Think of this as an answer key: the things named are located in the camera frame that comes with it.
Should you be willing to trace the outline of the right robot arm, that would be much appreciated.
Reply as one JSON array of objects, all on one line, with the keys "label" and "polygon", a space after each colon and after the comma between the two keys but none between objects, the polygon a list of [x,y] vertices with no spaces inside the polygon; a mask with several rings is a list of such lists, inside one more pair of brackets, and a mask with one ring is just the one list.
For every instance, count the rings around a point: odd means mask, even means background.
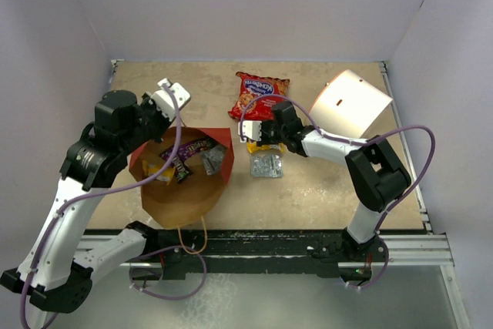
[{"label": "right robot arm", "polygon": [[314,124],[305,125],[291,102],[277,103],[273,119],[244,123],[243,134],[263,144],[282,143],[299,156],[325,159],[347,168],[359,204],[342,233],[342,249],[350,260],[361,260],[377,236],[387,206],[404,194],[411,177],[386,139],[365,141],[337,136]]}]

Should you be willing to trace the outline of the white cylindrical appliance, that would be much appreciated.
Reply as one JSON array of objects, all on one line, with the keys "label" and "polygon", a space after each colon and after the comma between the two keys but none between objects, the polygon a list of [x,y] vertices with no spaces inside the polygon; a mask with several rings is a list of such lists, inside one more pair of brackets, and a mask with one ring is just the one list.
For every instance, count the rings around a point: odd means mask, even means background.
[{"label": "white cylindrical appliance", "polygon": [[309,114],[321,129],[359,139],[391,102],[389,95],[346,69],[326,84]]}]

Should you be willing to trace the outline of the red paper bag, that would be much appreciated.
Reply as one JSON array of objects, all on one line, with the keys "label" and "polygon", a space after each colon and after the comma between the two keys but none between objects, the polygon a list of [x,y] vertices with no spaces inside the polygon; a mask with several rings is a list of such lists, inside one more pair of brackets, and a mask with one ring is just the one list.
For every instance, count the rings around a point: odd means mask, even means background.
[{"label": "red paper bag", "polygon": [[229,128],[181,129],[169,167],[141,186],[142,208],[165,230],[204,223],[229,182],[234,163]]}]

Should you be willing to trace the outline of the red cookie snack packet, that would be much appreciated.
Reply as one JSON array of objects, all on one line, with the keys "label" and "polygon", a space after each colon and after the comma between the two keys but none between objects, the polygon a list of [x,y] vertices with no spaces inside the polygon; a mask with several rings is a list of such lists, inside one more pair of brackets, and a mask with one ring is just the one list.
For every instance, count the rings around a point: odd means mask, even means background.
[{"label": "red cookie snack packet", "polygon": [[228,116],[238,121],[245,113],[245,120],[272,120],[271,108],[282,101],[272,94],[286,96],[290,80],[255,76],[246,72],[237,72],[236,76],[241,79],[240,94]]}]

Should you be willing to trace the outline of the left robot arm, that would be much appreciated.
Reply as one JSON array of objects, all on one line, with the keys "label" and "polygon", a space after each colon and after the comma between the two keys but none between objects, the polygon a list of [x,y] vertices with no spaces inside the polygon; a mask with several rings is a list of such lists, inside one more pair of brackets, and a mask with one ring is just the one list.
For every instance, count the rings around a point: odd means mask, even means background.
[{"label": "left robot arm", "polygon": [[75,252],[101,200],[116,193],[113,183],[128,156],[150,140],[159,142],[190,94],[177,84],[146,93],[113,90],[96,103],[94,120],[71,145],[60,169],[52,208],[28,256],[2,273],[1,284],[20,294],[23,328],[47,328],[57,314],[81,306],[92,287],[121,263],[138,257],[150,261],[158,242],[134,223],[87,253]]}]

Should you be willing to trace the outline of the yellow snack bar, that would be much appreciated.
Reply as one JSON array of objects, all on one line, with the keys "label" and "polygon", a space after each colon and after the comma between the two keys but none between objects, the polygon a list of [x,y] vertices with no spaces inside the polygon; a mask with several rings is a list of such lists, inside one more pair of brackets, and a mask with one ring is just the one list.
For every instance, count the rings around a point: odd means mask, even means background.
[{"label": "yellow snack bar", "polygon": [[249,153],[257,153],[260,151],[277,150],[281,153],[285,152],[285,145],[282,143],[275,144],[262,144],[259,145],[257,142],[247,142],[246,147]]}]

